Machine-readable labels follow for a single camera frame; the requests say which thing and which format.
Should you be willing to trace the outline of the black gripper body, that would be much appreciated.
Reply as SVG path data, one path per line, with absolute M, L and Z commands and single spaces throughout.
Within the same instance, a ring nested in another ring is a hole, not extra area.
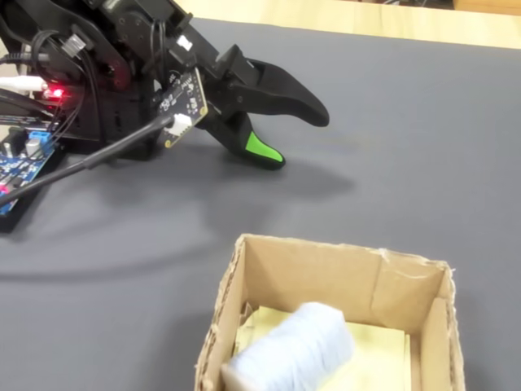
M 212 105 L 225 119 L 236 112 L 236 83 L 253 83 L 260 73 L 237 45 L 220 53 L 191 25 L 189 15 L 167 19 L 167 87 L 202 122 Z

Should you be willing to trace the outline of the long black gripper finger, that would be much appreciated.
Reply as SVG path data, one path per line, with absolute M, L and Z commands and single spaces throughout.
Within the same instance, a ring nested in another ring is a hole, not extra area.
M 260 76 L 253 83 L 236 83 L 236 108 L 266 116 L 289 115 L 316 127 L 326 127 L 330 115 L 324 104 L 289 72 L 274 64 L 252 60 Z

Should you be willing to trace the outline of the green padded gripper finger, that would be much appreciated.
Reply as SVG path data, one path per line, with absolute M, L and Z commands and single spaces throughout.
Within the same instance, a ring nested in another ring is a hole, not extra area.
M 255 133 L 250 117 L 236 112 L 225 119 L 212 105 L 202 120 L 202 129 L 213 136 L 228 152 L 250 165 L 267 170 L 281 169 L 286 160 L 275 148 Z

